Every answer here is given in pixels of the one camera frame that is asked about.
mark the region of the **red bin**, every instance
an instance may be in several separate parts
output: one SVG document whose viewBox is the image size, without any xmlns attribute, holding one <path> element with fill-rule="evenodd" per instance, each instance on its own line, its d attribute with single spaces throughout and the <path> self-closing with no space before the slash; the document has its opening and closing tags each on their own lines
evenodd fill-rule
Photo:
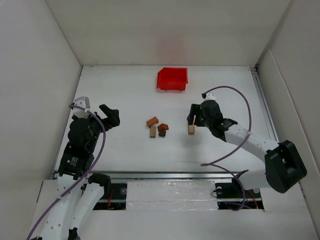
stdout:
<svg viewBox="0 0 320 240">
<path fill-rule="evenodd" d="M 188 69 L 164 67 L 158 72 L 157 89 L 184 91 L 188 83 Z"/>
</svg>

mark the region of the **red basket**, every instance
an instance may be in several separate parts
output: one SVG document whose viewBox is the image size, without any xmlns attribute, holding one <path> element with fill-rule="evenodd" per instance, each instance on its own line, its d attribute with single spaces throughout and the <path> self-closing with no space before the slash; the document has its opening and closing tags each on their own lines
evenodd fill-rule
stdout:
<svg viewBox="0 0 320 240">
<path fill-rule="evenodd" d="M 156 88 L 161 90 L 184 91 L 188 83 L 188 69 L 181 67 L 164 67 L 158 72 Z"/>
</svg>

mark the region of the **wooden block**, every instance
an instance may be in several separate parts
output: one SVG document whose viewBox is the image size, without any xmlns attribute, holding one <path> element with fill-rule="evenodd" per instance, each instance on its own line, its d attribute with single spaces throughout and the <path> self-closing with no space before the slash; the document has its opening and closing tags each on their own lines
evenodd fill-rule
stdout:
<svg viewBox="0 0 320 240">
<path fill-rule="evenodd" d="M 159 137 L 164 138 L 166 136 L 166 131 L 160 131 L 159 132 Z"/>
<path fill-rule="evenodd" d="M 150 127 L 150 138 L 155 138 L 157 136 L 157 127 L 152 126 Z"/>
<path fill-rule="evenodd" d="M 189 125 L 188 133 L 189 134 L 195 134 L 195 132 L 196 132 L 196 125 Z"/>
<path fill-rule="evenodd" d="M 157 123 L 159 123 L 159 120 L 158 120 L 158 118 L 157 118 L 156 116 L 154 116 L 153 118 L 151 118 L 150 120 L 148 120 L 148 121 L 146 122 L 146 124 L 147 124 L 147 126 L 148 126 L 149 128 L 151 128 L 151 126 L 152 126 L 153 124 L 157 124 Z"/>
<path fill-rule="evenodd" d="M 159 132 L 160 132 L 160 131 L 167 131 L 167 130 L 169 130 L 169 126 L 168 126 L 167 124 L 162 123 L 162 124 L 160 124 L 160 125 L 158 126 L 158 131 L 159 131 Z"/>
</svg>

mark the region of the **red container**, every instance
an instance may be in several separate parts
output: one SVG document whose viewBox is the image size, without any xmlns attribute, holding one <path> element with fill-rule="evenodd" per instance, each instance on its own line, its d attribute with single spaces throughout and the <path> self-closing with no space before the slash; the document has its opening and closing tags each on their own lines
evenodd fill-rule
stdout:
<svg viewBox="0 0 320 240">
<path fill-rule="evenodd" d="M 181 67 L 164 67 L 158 72 L 157 89 L 184 91 L 188 83 L 188 69 Z"/>
</svg>

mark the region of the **white wall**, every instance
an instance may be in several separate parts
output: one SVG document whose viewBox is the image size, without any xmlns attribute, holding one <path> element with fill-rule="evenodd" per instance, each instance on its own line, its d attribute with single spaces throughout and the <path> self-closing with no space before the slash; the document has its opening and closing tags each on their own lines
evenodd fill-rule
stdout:
<svg viewBox="0 0 320 240">
<path fill-rule="evenodd" d="M 0 233 L 27 236 L 81 66 L 43 0 L 0 0 Z"/>
<path fill-rule="evenodd" d="M 82 65 L 254 66 L 290 0 L 46 0 Z"/>
<path fill-rule="evenodd" d="M 301 181 L 320 233 L 320 1 L 294 0 L 258 73 L 277 132 L 296 143 L 308 176 Z"/>
</svg>

